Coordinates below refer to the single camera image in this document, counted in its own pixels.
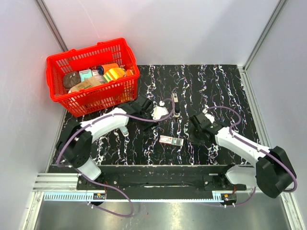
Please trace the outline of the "staple box with tray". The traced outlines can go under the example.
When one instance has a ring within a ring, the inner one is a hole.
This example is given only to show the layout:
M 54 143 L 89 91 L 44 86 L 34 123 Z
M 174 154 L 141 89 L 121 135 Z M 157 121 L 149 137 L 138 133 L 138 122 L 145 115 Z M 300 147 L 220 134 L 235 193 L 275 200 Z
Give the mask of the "staple box with tray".
M 159 142 L 163 144 L 174 145 L 174 146 L 183 146 L 184 139 L 161 135 Z

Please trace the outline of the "dark stapler magazine part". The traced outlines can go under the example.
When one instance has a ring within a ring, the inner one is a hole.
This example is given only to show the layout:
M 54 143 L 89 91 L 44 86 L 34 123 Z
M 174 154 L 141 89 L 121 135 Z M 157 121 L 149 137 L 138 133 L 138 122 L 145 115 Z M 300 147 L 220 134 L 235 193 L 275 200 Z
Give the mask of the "dark stapler magazine part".
M 174 102 L 174 117 L 180 117 L 180 106 L 177 93 L 172 93 L 172 100 Z

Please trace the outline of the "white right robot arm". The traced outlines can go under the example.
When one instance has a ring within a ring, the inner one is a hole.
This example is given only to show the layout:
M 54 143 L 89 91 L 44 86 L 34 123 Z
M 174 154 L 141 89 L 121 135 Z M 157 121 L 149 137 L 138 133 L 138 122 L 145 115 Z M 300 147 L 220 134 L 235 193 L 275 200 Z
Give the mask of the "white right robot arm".
M 279 146 L 269 148 L 257 144 L 220 122 L 208 113 L 189 118 L 191 141 L 202 145 L 211 141 L 245 159 L 250 166 L 231 165 L 218 178 L 219 186 L 228 190 L 237 184 L 259 188 L 266 196 L 276 198 L 297 187 L 296 173 L 285 152 Z

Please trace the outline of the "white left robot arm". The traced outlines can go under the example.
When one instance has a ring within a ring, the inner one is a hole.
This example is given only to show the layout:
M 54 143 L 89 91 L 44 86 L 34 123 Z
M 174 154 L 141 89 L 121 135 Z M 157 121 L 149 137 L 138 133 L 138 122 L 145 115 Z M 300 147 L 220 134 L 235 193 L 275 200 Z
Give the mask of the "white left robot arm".
M 67 124 L 56 144 L 56 150 L 80 173 L 85 175 L 87 184 L 100 189 L 104 184 L 101 170 L 90 157 L 92 144 L 101 136 L 120 129 L 124 136 L 129 134 L 126 125 L 129 121 L 138 121 L 144 131 L 154 129 L 160 118 L 161 108 L 155 106 L 145 96 L 122 103 L 109 113 L 86 122 L 72 121 Z

